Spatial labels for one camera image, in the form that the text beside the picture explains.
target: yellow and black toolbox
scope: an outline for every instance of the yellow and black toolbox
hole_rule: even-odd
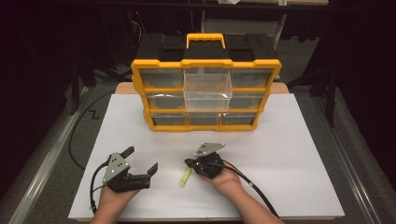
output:
[[[250,131],[281,63],[264,34],[144,34],[133,82],[152,131]]]

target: white tabletop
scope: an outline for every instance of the white tabletop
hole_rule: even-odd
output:
[[[90,220],[89,189],[94,170],[114,151],[134,146],[127,158],[133,175],[159,169],[150,189],[141,190],[120,220],[235,219],[237,211],[223,196],[191,173],[184,187],[184,160],[203,142],[224,143],[220,156],[235,165],[266,195],[283,218],[341,217],[343,208],[323,166],[293,94],[272,94],[252,132],[152,132],[143,119],[137,94],[114,94],[70,210],[69,218]],[[105,169],[96,178],[101,185]],[[248,192],[260,196],[244,183]],[[99,192],[94,197],[99,202]]]

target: yellow handle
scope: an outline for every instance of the yellow handle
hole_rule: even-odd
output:
[[[190,41],[221,41],[222,47],[225,49],[223,34],[187,34],[187,49]]]

